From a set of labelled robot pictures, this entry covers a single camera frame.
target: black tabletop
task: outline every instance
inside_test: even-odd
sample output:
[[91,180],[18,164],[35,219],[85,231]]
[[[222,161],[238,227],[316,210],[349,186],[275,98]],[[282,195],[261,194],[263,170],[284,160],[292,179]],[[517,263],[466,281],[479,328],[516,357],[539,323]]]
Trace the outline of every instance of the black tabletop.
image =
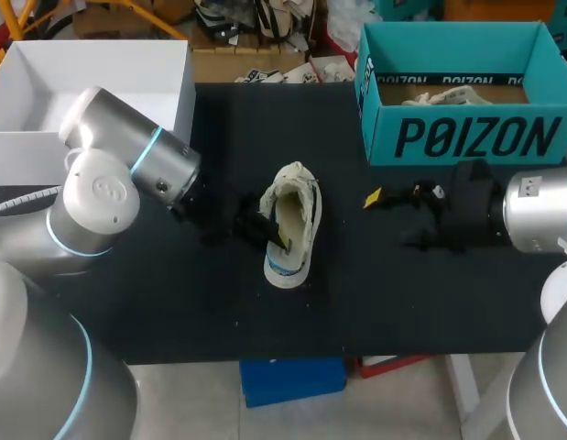
[[[359,123],[348,83],[197,86],[191,145],[230,182],[261,193],[294,160],[319,179],[322,224],[297,290],[266,281],[264,254],[237,241],[204,247],[146,197],[89,273],[42,286],[128,363],[526,350],[562,257],[401,247],[399,233],[430,215],[365,212],[363,200],[382,184],[447,183],[451,170],[370,167]],[[0,201],[27,190],[0,188]]]

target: white cardboard box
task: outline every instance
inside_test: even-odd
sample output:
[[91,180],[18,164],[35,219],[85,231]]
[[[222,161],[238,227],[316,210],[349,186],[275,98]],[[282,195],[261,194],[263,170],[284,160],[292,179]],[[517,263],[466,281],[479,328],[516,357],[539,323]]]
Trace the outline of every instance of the white cardboard box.
[[0,185],[65,181],[59,127],[94,85],[189,145],[195,88],[187,41],[19,41],[0,65]]

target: shoe box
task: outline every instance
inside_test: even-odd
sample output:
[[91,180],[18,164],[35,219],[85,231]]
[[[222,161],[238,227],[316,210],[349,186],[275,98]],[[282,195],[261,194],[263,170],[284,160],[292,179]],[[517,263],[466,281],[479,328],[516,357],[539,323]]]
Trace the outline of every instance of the shoe box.
[[435,0],[374,0],[375,11],[385,21],[408,21],[428,10]]
[[556,1],[548,29],[558,47],[567,50],[567,0]]
[[[470,84],[493,104],[402,105]],[[354,81],[371,165],[558,164],[567,62],[539,22],[366,24]]]

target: sneaker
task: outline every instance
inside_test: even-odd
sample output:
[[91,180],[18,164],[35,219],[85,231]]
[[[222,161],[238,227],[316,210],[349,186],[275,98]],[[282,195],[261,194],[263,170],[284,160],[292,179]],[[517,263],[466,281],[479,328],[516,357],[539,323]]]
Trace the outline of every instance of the sneaker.
[[322,194],[313,174],[300,162],[283,167],[261,197],[260,213],[279,224],[287,250],[269,242],[265,277],[276,287],[293,289],[310,272],[311,249],[322,218]]
[[459,105],[459,104],[475,104],[484,105],[491,104],[481,98],[470,85],[454,87],[446,92],[435,94],[430,97],[429,93],[423,93],[416,96],[413,101],[405,101],[403,105]]

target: floor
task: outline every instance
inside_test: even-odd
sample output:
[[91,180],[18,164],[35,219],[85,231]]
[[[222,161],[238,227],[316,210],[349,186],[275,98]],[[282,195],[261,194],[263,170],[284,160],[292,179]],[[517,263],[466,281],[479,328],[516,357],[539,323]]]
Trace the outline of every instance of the floor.
[[[480,391],[504,355],[471,356]],[[249,410],[237,362],[131,367],[142,398],[136,440],[460,439],[443,357],[372,379],[352,375],[343,392]],[[508,440],[501,425],[492,440]]]

